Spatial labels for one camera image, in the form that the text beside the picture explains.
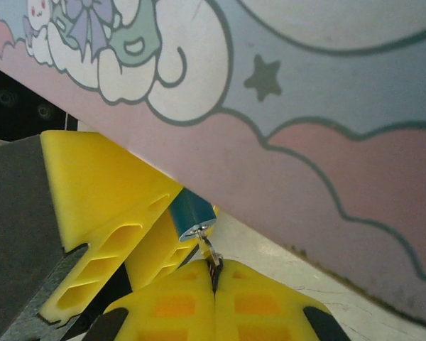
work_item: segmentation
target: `star illustration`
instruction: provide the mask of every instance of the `star illustration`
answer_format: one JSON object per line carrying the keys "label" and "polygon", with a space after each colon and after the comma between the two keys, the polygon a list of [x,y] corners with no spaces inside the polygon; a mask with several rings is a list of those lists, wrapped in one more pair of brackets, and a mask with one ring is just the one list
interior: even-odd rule
{"label": "star illustration", "polygon": [[279,60],[266,64],[261,55],[254,57],[254,73],[244,81],[244,86],[256,89],[259,102],[263,102],[269,94],[279,96],[283,92],[276,79],[280,66]]}

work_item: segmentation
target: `dark outline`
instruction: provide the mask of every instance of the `dark outline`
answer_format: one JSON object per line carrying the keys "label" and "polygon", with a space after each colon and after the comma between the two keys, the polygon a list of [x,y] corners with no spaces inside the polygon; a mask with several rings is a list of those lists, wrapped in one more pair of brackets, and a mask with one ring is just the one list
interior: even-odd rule
{"label": "dark outline", "polygon": [[[121,17],[121,14],[118,12],[118,11],[116,11],[116,8],[115,8],[115,6],[113,7],[113,10],[114,10],[114,17],[115,17],[115,15],[116,14],[118,14],[119,15],[119,18],[120,18],[120,21],[122,20],[122,17]],[[156,20],[156,13],[155,13],[155,11],[153,11],[153,15],[154,15],[154,18],[155,18],[155,20]],[[58,29],[58,27],[57,27],[57,24],[56,23],[54,23],[53,21],[52,21],[52,19],[50,20],[50,22],[49,23],[51,23],[51,24],[53,24],[54,26],[55,26],[55,28],[57,29],[57,31],[59,31],[59,29]],[[16,47],[16,45],[17,45],[17,42],[19,42],[19,41],[23,41],[23,43],[24,44],[26,44],[26,40],[25,39],[23,39],[23,38],[19,38],[16,42],[15,42],[15,44],[13,45],[13,47],[15,48]],[[71,50],[73,50],[73,51],[80,51],[80,49],[79,48],[77,48],[77,49],[72,49],[71,48]],[[157,51],[155,51],[154,52],[154,54],[152,54],[148,59],[147,59],[147,61],[145,61],[145,63],[147,63],[153,56],[157,56],[158,55],[158,51],[159,51],[159,49],[157,50]],[[49,64],[47,64],[47,63],[40,63],[40,62],[38,62],[32,55],[29,55],[28,53],[27,53],[27,56],[28,57],[30,57],[31,59],[33,59],[33,60],[35,60],[39,65],[47,65],[48,67],[53,67],[59,74],[61,74],[61,75],[67,75],[78,87],[80,87],[81,89],[83,89],[83,90],[86,90],[86,91],[89,91],[89,92],[97,92],[97,93],[99,93],[99,95],[101,96],[101,98],[102,98],[102,100],[106,103],[106,104],[108,104],[109,106],[111,106],[111,107],[113,107],[113,106],[116,106],[116,105],[118,105],[118,104],[120,104],[120,103],[124,103],[124,104],[127,104],[127,105],[135,105],[135,104],[140,104],[140,103],[142,103],[142,102],[144,102],[144,101],[146,101],[147,100],[147,95],[148,95],[148,93],[150,92],[150,90],[151,90],[151,88],[153,87],[153,83],[155,82],[155,75],[153,76],[153,80],[152,80],[152,83],[151,83],[151,86],[150,86],[150,88],[147,90],[147,92],[142,96],[142,98],[140,98],[140,99],[138,99],[137,101],[130,101],[130,100],[128,100],[128,99],[124,99],[124,98],[119,98],[118,100],[116,100],[116,101],[114,101],[114,102],[111,102],[111,101],[109,101],[106,97],[104,97],[104,95],[102,94],[102,92],[101,92],[101,90],[100,90],[100,88],[99,88],[99,76],[98,76],[98,74],[99,74],[99,70],[98,70],[98,68],[99,68],[99,56],[97,57],[97,58],[92,58],[92,61],[91,62],[93,62],[95,59],[97,60],[97,83],[98,83],[98,86],[97,87],[88,87],[88,86],[86,86],[86,85],[83,85],[83,84],[81,84],[81,83],[79,83],[73,76],[71,76],[71,74],[67,71],[67,69],[65,68],[65,69],[63,69],[63,70],[60,70],[59,68],[58,68],[58,66],[55,64],[55,62],[54,62],[54,57],[53,57],[53,55],[52,55],[52,51],[50,50],[50,48],[49,48],[49,54],[50,54],[50,57],[52,58],[52,61],[53,61],[53,64],[52,65],[49,65]],[[119,67],[120,67],[120,71],[122,70],[122,64],[120,64],[119,63]]]}
{"label": "dark outline", "polygon": [[3,48],[1,48],[2,49],[2,53],[0,53],[0,60],[3,60],[3,54],[4,54],[4,52],[5,52],[5,48],[7,47],[7,46],[11,46],[12,48],[15,48],[16,47],[16,44],[17,44],[17,42],[18,42],[18,40],[16,41],[16,42],[11,42],[11,41],[5,41],[5,43],[3,44]]}
{"label": "dark outline", "polygon": [[[119,24],[118,24],[118,26],[117,27],[114,27],[114,24],[115,24],[115,16],[119,16]],[[112,34],[112,32],[114,32],[114,30],[116,30],[116,29],[118,29],[118,27],[120,26],[120,23],[122,23],[123,22],[123,18],[121,17],[121,14],[120,14],[120,12],[119,12],[119,10],[118,9],[116,9],[116,7],[115,7],[115,5],[114,5],[114,20],[112,21],[112,26],[110,27],[110,29],[111,29],[111,34]]]}
{"label": "dark outline", "polygon": [[[134,45],[134,44],[137,44],[139,42],[142,42],[142,48],[138,52],[132,52],[127,48],[127,46]],[[123,49],[126,50],[130,55],[141,55],[142,52],[145,50],[145,41],[142,37],[139,37],[139,38],[137,38],[136,40],[133,40],[133,41],[125,41],[123,43]]]}
{"label": "dark outline", "polygon": [[[114,12],[114,10],[115,10],[115,6],[114,6],[114,2],[112,2],[112,13],[114,14],[113,16],[112,16],[112,20],[114,20],[114,17],[115,17],[115,12]],[[77,23],[77,20],[79,19],[79,17],[82,15],[82,12],[83,11],[86,11],[87,12],[87,33],[88,33],[88,27],[91,27],[92,26],[92,15],[91,15],[91,13],[90,13],[90,11],[93,11],[93,12],[95,12],[95,14],[97,14],[96,13],[96,11],[93,9],[93,8],[90,8],[90,9],[87,9],[87,7],[85,7],[84,6],[84,4],[82,4],[82,9],[81,9],[81,11],[80,11],[80,13],[79,13],[79,15],[78,16],[76,16],[76,18],[75,19],[73,19],[73,20],[76,20],[76,23]],[[53,12],[51,12],[50,13],[50,20],[49,20],[49,23],[53,23],[55,26],[56,26],[56,24],[53,22],[53,20],[52,20],[52,14],[53,14]],[[97,15],[97,18],[98,18],[98,22],[100,23],[100,24],[102,24],[102,25],[104,25],[106,22],[105,21],[103,21],[100,17],[98,17],[98,15]],[[85,52],[84,53],[82,53],[82,49],[80,48],[80,44],[79,44],[79,42],[77,41],[77,39],[76,39],[76,37],[74,37],[74,36],[72,36],[71,35],[71,32],[72,32],[72,30],[74,29],[74,27],[75,27],[75,24],[72,26],[72,28],[71,28],[71,30],[70,30],[70,32],[68,32],[68,34],[67,34],[67,36],[68,37],[70,37],[70,38],[72,38],[72,39],[74,39],[75,41],[76,41],[76,43],[78,44],[78,46],[79,46],[79,50],[80,50],[80,55],[81,55],[81,62],[83,63],[84,62],[84,59],[85,59]],[[106,32],[104,31],[104,27],[102,27],[102,32],[104,33],[104,37],[106,38],[106,40],[108,39],[107,38],[107,34],[106,34]],[[99,54],[103,51],[103,50],[106,50],[107,48],[108,48],[108,44],[107,44],[107,42],[106,42],[106,46],[103,46],[102,48],[99,48],[95,53],[93,53],[93,50],[92,50],[92,41],[88,41],[88,34],[87,34],[87,39],[86,39],[86,43],[85,43],[85,46],[87,46],[87,43],[90,43],[90,50],[91,50],[91,52],[92,52],[92,56],[91,56],[91,60],[90,60],[90,62],[93,62],[93,60],[95,60],[95,59],[99,59]]]}
{"label": "dark outline", "polygon": [[282,126],[278,127],[275,131],[273,131],[270,134],[270,136],[265,137],[261,133],[258,126],[249,117],[242,114],[241,112],[238,112],[236,110],[229,109],[229,108],[224,108],[224,107],[217,107],[216,112],[209,113],[209,114],[206,114],[202,117],[199,117],[198,119],[192,120],[192,121],[190,121],[189,124],[186,124],[186,122],[173,121],[171,119],[168,119],[167,117],[161,117],[162,115],[159,115],[159,114],[156,114],[156,116],[159,119],[161,119],[161,121],[164,121],[165,123],[168,123],[168,124],[171,124],[171,125],[174,125],[174,126],[191,126],[191,125],[198,124],[198,123],[205,121],[207,118],[213,116],[214,114],[228,114],[228,115],[231,115],[231,116],[239,119],[240,121],[245,123],[252,130],[252,132],[256,136],[259,144],[261,145],[261,147],[263,149],[265,149],[267,151],[277,151],[277,152],[287,154],[288,156],[292,156],[292,157],[302,161],[306,165],[308,165],[316,173],[316,175],[319,176],[319,178],[322,180],[322,182],[327,187],[328,192],[332,196],[334,204],[337,206],[338,213],[343,220],[345,220],[347,222],[358,222],[358,223],[361,223],[361,224],[370,225],[372,228],[380,229],[380,230],[388,233],[393,238],[395,238],[396,241],[398,241],[400,243],[400,245],[404,248],[407,255],[409,256],[409,259],[411,260],[411,262],[413,264],[413,268],[415,270],[416,276],[419,279],[421,279],[422,281],[426,282],[426,274],[422,269],[422,263],[418,260],[417,254],[416,254],[415,250],[412,248],[411,244],[407,240],[405,240],[405,238],[402,234],[400,234],[396,229],[394,229],[394,228],[390,227],[389,225],[384,224],[382,222],[378,222],[378,221],[372,220],[372,219],[353,217],[351,215],[348,215],[343,208],[343,205],[341,203],[341,199],[338,196],[336,190],[334,189],[333,184],[330,182],[327,175],[325,173],[323,173],[322,169],[319,166],[317,166],[313,161],[311,161],[309,158],[302,155],[301,153],[298,153],[298,152],[296,152],[292,149],[289,149],[289,148],[273,146],[273,145],[269,144],[269,142],[268,142],[270,137],[274,136],[279,131],[281,131],[281,130],[283,130],[283,129],[291,126],[291,125],[301,124],[301,123],[320,124],[322,126],[326,126],[327,128],[331,128],[333,130],[336,130],[335,128],[331,127],[331,124],[334,124],[335,126],[341,127],[341,129],[344,130],[345,137],[351,139],[352,141],[363,141],[363,140],[375,137],[377,135],[387,133],[389,131],[397,131],[397,130],[402,130],[402,129],[419,129],[419,130],[426,131],[426,121],[402,122],[402,123],[399,123],[399,124],[393,124],[393,125],[390,125],[390,126],[382,127],[380,129],[376,129],[376,130],[371,131],[371,132],[364,134],[364,135],[358,135],[358,134],[355,134],[354,132],[348,130],[345,126],[340,126],[333,121],[324,120],[324,119],[320,119],[320,118],[318,120],[316,120],[315,118],[309,118],[308,117],[308,118],[301,118],[301,119],[295,119],[295,120],[289,121],[289,122],[287,122],[287,124],[283,124]]}
{"label": "dark outline", "polygon": [[291,119],[290,121],[286,121],[276,129],[272,130],[269,135],[266,135],[266,138],[269,140],[275,135],[277,135],[282,130],[288,128],[289,126],[296,126],[298,124],[316,124],[319,126],[323,126],[325,128],[335,130],[337,133],[344,135],[349,140],[352,141],[365,141],[367,139],[372,139],[378,135],[388,133],[390,131],[396,130],[423,130],[426,131],[426,121],[402,121],[394,124],[387,124],[385,126],[381,126],[377,129],[370,130],[366,133],[359,134],[351,129],[347,128],[345,125],[337,123],[331,119],[327,119],[325,117],[297,117]]}
{"label": "dark outline", "polygon": [[186,54],[185,51],[178,46],[177,47],[177,52],[178,55],[180,56],[180,59],[182,60],[182,74],[179,76],[179,78],[174,81],[174,82],[166,82],[163,78],[161,78],[161,76],[159,75],[158,70],[155,70],[155,79],[159,81],[159,83],[164,86],[165,88],[172,88],[172,87],[177,87],[178,85],[182,84],[183,80],[185,80],[186,78],[186,74],[187,74],[187,61],[186,61]]}
{"label": "dark outline", "polygon": [[259,25],[264,27],[266,30],[270,31],[273,35],[277,36],[279,39],[284,40],[286,43],[294,45],[297,48],[301,48],[302,50],[306,50],[313,53],[319,53],[321,55],[331,55],[331,56],[337,56],[337,57],[373,55],[376,53],[387,53],[393,50],[399,50],[409,45],[420,43],[426,40],[426,29],[425,29],[418,33],[414,33],[410,36],[406,36],[404,38],[393,40],[389,43],[384,43],[384,44],[376,45],[374,47],[369,47],[369,48],[355,48],[351,50],[332,50],[328,48],[318,48],[305,43],[301,43],[293,38],[284,36],[282,33],[277,32],[277,30],[275,30],[274,28],[264,23],[259,17],[257,17],[256,14],[254,14],[254,12],[252,12],[251,9],[249,9],[245,4],[243,4],[242,0],[235,0],[235,1],[252,19],[254,19]]}
{"label": "dark outline", "polygon": [[386,310],[388,313],[394,314],[404,320],[407,320],[409,322],[418,324],[422,327],[426,328],[426,321],[422,320],[421,318],[414,318],[413,316],[408,315],[407,313],[404,313],[401,310],[398,310],[391,306],[389,303],[386,303],[383,301],[382,298],[379,298],[377,296],[374,296],[370,293],[367,293],[363,290],[363,288],[358,287],[356,284],[353,284],[349,279],[344,277],[339,277],[337,274],[332,273],[331,271],[328,271],[327,269],[322,268],[319,264],[313,264],[310,263],[313,267],[319,269],[320,271],[324,272],[325,274],[332,277],[335,281],[341,283],[343,286],[346,286],[347,288],[350,288],[353,290],[356,294],[364,298],[365,300],[377,305],[378,307]]}
{"label": "dark outline", "polygon": [[52,19],[50,21],[55,25],[55,27],[57,27],[58,30],[61,30],[63,32],[66,31],[66,25],[59,18],[57,18],[57,21],[54,21]]}

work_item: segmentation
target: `bow illustration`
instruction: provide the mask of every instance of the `bow illustration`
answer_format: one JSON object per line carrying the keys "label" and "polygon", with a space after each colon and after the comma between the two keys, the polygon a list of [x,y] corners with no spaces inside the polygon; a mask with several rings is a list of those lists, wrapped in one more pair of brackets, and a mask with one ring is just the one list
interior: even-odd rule
{"label": "bow illustration", "polygon": [[74,25],[69,36],[79,44],[82,61],[85,57],[87,36],[91,33],[92,60],[97,53],[107,47],[103,24],[111,25],[114,12],[111,0],[66,0],[66,13]]}

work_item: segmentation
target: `dark gray surface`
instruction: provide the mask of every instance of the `dark gray surface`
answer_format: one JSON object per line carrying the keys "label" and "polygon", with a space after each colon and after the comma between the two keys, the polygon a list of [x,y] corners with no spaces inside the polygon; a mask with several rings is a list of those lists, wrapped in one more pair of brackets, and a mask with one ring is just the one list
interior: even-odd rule
{"label": "dark gray surface", "polygon": [[64,258],[39,136],[0,146],[0,335],[77,261]]}
{"label": "dark gray surface", "polygon": [[57,323],[48,324],[38,316],[38,312],[44,302],[50,297],[50,294],[60,285],[86,250],[86,247],[76,249],[59,263],[58,267],[44,281],[43,286],[35,293],[17,319],[13,321],[9,329],[0,337],[0,341],[59,341],[63,338],[65,333],[76,322],[77,316],[71,318],[66,325],[60,328]]}

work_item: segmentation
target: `yellow holder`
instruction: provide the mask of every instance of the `yellow holder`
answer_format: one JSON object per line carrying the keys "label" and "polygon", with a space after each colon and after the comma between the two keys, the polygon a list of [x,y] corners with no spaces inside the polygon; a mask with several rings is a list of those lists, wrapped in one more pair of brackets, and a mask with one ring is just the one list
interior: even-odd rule
{"label": "yellow holder", "polygon": [[[62,246],[66,252],[89,247],[40,310],[47,321],[66,323],[87,307],[182,186],[97,133],[46,131],[41,144]],[[147,250],[158,245],[148,242],[154,244]]]}
{"label": "yellow holder", "polygon": [[207,263],[193,261],[112,303],[129,312],[115,341],[318,341],[303,308],[325,305],[224,260],[216,294]]}
{"label": "yellow holder", "polygon": [[213,341],[214,294],[205,261],[194,261],[112,303],[126,308],[115,341]]}
{"label": "yellow holder", "polygon": [[[219,209],[213,207],[216,214]],[[213,227],[207,230],[207,236]],[[125,261],[133,291],[174,272],[197,246],[197,239],[179,242],[169,210],[166,210]]]}

